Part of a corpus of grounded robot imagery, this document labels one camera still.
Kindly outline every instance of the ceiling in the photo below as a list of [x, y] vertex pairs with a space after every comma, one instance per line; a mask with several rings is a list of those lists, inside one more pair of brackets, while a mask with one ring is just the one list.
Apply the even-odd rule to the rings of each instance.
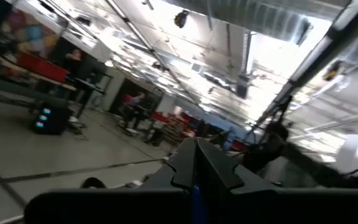
[[[125, 48], [116, 49], [117, 56], [128, 65], [123, 67], [137, 71], [132, 70], [136, 77], [244, 126], [260, 117], [348, 4], [341, 0], [209, 0], [208, 6], [200, 0], [114, 2], [167, 62], [175, 78], [151, 67], [153, 57], [105, 0], [55, 1], [71, 15], [76, 11], [92, 17], [88, 30], [98, 37], [107, 27], [119, 31], [121, 35], [114, 36]], [[179, 29], [173, 18], [183, 8], [190, 14], [184, 28]], [[349, 6], [357, 8], [358, 1]], [[311, 28], [299, 43], [305, 21]], [[253, 31], [251, 42], [247, 42], [249, 31]], [[253, 73], [248, 76], [248, 96], [242, 99], [230, 89], [244, 73], [247, 47], [251, 49], [247, 66]], [[321, 71], [295, 95], [288, 115], [296, 124], [292, 141], [328, 162], [335, 160], [346, 133], [358, 133], [358, 124], [338, 126], [358, 115], [358, 39], [338, 59], [346, 62], [350, 78], [326, 82]], [[206, 75], [222, 85], [207, 81]], [[339, 91], [338, 86], [347, 88]]]

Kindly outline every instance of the person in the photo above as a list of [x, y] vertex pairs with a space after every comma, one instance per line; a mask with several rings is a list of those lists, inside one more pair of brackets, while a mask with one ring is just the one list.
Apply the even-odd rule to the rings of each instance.
[[132, 121], [134, 119], [134, 117], [136, 117], [134, 128], [136, 128], [137, 125], [139, 124], [141, 111], [137, 107], [137, 105], [139, 105], [139, 103], [142, 101], [142, 99], [144, 99], [144, 96], [145, 96], [144, 93], [139, 92], [139, 94], [137, 96], [132, 97], [131, 100], [128, 102], [129, 111], [127, 113], [127, 119], [125, 120], [125, 124], [124, 124], [125, 128], [128, 127], [129, 122]]
[[82, 184], [82, 189], [90, 189], [91, 187], [97, 188], [97, 189], [106, 189], [106, 185], [99, 179], [95, 177], [89, 177], [87, 178]]
[[236, 136], [237, 136], [236, 129], [234, 129], [234, 127], [231, 126], [229, 128], [229, 130], [227, 131], [227, 133], [225, 133], [226, 139], [223, 143], [223, 151], [224, 152], [230, 151], [232, 142], [234, 141]]
[[140, 101], [142, 101], [142, 99], [144, 99], [144, 93], [139, 92], [137, 96], [131, 98], [131, 100], [129, 101], [129, 106], [134, 107], [138, 105]]
[[75, 77], [81, 66], [81, 51], [75, 49], [72, 53], [66, 54], [63, 62], [63, 68], [68, 70], [69, 76]]

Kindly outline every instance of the storage rack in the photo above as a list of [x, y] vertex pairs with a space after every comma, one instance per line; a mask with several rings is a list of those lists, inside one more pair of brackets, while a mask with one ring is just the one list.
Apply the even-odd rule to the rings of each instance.
[[162, 129], [164, 133], [163, 139], [173, 146], [179, 145], [183, 141], [181, 132], [184, 130], [185, 126], [186, 124], [182, 120], [174, 116], [169, 116], [167, 123]]

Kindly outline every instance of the fluorescent light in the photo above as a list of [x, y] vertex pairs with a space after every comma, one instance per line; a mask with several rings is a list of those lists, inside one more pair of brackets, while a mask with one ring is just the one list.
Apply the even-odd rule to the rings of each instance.
[[205, 97], [201, 98], [201, 102], [204, 103], [204, 104], [210, 104], [210, 103], [212, 103], [212, 101], [211, 101], [210, 99], [205, 98]]
[[205, 106], [205, 105], [200, 105], [200, 107], [201, 107], [202, 109], [204, 109], [205, 112], [210, 112], [210, 111], [211, 111], [211, 108], [209, 108], [209, 107], [207, 107], [207, 106]]
[[107, 67], [113, 67], [114, 65], [112, 64], [112, 61], [108, 60], [106, 63], [104, 63], [105, 66]]
[[140, 78], [138, 75], [136, 75], [136, 74], [133, 73], [133, 72], [131, 72], [131, 75], [132, 75], [133, 77]]
[[120, 62], [123, 66], [132, 67], [128, 62], [121, 61]]
[[114, 55], [114, 56], [112, 57], [112, 59], [115, 60], [115, 61], [118, 61], [118, 62], [121, 61], [121, 58], [120, 58], [118, 55]]
[[167, 79], [164, 78], [164, 77], [158, 78], [157, 81], [158, 81], [159, 83], [163, 84], [163, 85], [168, 85], [168, 84], [170, 83], [169, 80], [167, 80]]
[[332, 156], [327, 156], [327, 155], [319, 155], [320, 158], [323, 160], [323, 162], [335, 162], [335, 158], [333, 158]]
[[129, 72], [129, 73], [132, 72], [129, 68], [126, 68], [126, 67], [121, 67], [121, 69], [124, 70], [124, 71], [127, 71], [127, 72]]

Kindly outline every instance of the metal pipe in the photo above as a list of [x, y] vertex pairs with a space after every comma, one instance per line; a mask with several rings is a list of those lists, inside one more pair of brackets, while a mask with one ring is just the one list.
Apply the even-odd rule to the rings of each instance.
[[340, 52], [346, 49], [349, 44], [358, 38], [358, 13], [343, 29], [336, 29], [338, 23], [343, 24], [343, 20], [348, 21], [347, 18], [350, 15], [344, 15], [345, 10], [340, 13], [323, 39], [309, 53], [307, 58], [304, 59], [300, 67], [298, 67], [296, 72], [291, 76], [291, 79], [284, 85], [277, 97], [257, 120], [258, 125], [272, 115], [277, 105], [307, 84], [319, 71], [334, 60]]
[[305, 131], [316, 131], [316, 130], [320, 130], [320, 129], [326, 129], [326, 128], [330, 128], [331, 126], [337, 126], [338, 124], [347, 124], [347, 123], [354, 123], [358, 121], [358, 114], [357, 115], [351, 115], [348, 116], [346, 118], [341, 119], [341, 122], [337, 122], [337, 121], [332, 121], [332, 122], [328, 122], [325, 124], [321, 124], [312, 128], [307, 128], [305, 129]]
[[342, 119], [341, 121], [332, 121], [332, 122], [328, 122], [326, 124], [322, 124], [319, 126], [305, 129], [305, 131], [310, 132], [310, 133], [302, 134], [299, 136], [293, 136], [290, 138], [290, 140], [305, 138], [305, 137], [312, 136], [316, 133], [320, 133], [323, 131], [330, 131], [332, 129], [337, 129], [337, 128], [341, 128], [341, 127], [345, 127], [345, 126], [353, 126], [353, 125], [358, 125], [358, 115], [349, 116], [345, 119]]
[[212, 25], [212, 10], [211, 10], [211, 0], [206, 0], [206, 8], [208, 12], [208, 26], [209, 30], [212, 31], [214, 29]]

